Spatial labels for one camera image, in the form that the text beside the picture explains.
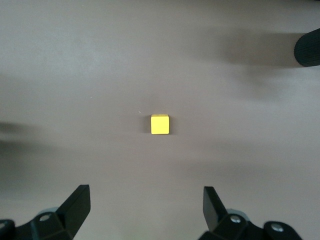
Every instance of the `dark cylindrical object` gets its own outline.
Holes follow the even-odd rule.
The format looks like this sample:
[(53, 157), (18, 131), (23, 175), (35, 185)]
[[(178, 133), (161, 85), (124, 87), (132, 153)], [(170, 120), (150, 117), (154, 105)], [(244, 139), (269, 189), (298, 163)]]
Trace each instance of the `dark cylindrical object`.
[(303, 35), (296, 42), (294, 57), (304, 67), (320, 65), (320, 28)]

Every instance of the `bolt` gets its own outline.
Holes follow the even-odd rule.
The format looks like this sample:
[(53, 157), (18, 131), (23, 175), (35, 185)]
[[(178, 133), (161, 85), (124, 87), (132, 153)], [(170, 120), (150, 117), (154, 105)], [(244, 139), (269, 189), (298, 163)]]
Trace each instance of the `bolt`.
[(238, 216), (236, 216), (236, 215), (232, 215), (232, 216), (230, 217), (230, 219), (231, 219), (232, 222), (234, 222), (234, 223), (236, 223), (236, 224), (241, 223), (240, 217), (238, 217)]
[(275, 230), (276, 232), (283, 232), (284, 231), (284, 228), (280, 225), (280, 224), (277, 224), (277, 223), (272, 223), (271, 224), (271, 228), (273, 230)]
[(44, 222), (44, 221), (47, 221), (49, 218), (50, 218), (50, 214), (43, 215), (42, 217), (40, 217), (39, 221)]

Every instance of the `cube front face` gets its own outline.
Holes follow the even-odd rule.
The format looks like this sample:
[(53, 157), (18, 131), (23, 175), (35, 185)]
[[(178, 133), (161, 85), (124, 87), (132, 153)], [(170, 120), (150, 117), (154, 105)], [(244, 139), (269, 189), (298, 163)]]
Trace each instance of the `cube front face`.
[(151, 134), (169, 134), (169, 116), (167, 114), (151, 115)]

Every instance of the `yellow block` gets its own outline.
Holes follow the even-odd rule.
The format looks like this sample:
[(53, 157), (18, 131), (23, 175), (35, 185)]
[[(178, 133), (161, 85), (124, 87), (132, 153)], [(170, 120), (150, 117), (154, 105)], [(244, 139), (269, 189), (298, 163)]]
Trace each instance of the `yellow block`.
[(169, 116), (167, 114), (151, 115), (151, 134), (169, 134)]

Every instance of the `cube top face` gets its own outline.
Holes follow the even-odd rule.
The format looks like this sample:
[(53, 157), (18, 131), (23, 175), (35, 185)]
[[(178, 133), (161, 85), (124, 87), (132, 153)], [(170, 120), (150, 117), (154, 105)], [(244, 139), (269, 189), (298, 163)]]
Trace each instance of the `cube top face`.
[(169, 134), (169, 116), (167, 114), (151, 115), (151, 134)]

